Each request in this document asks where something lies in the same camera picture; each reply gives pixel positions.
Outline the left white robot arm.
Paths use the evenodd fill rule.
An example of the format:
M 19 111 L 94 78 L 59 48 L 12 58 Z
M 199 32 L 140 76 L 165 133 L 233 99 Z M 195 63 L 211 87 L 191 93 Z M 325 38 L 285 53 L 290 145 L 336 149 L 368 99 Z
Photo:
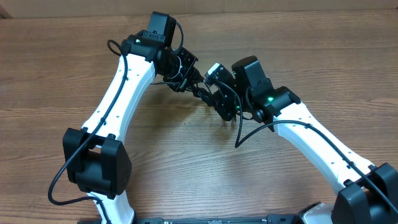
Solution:
M 124 147 L 138 102 L 157 75 L 173 91 L 183 92 L 197 75 L 197 58 L 171 47 L 181 25 L 170 15 L 153 12 L 149 26 L 118 45 L 118 70 L 103 99 L 80 129 L 67 129 L 63 151 L 69 181 L 86 192 L 101 215 L 98 223 L 133 223 L 126 188 L 131 160 Z

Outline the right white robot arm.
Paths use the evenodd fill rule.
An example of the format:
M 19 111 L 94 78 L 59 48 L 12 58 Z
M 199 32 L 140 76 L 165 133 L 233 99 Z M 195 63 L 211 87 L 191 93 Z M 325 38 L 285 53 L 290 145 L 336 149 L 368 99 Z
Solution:
M 344 145 L 285 86 L 274 88 L 256 56 L 243 58 L 228 71 L 216 63 L 206 73 L 216 85 L 215 108 L 229 121 L 251 113 L 260 127 L 238 136 L 239 147 L 262 129 L 293 144 L 321 173 L 336 195 L 333 204 L 314 203 L 296 215 L 267 217 L 267 223 L 397 223 L 397 171 L 375 166 Z

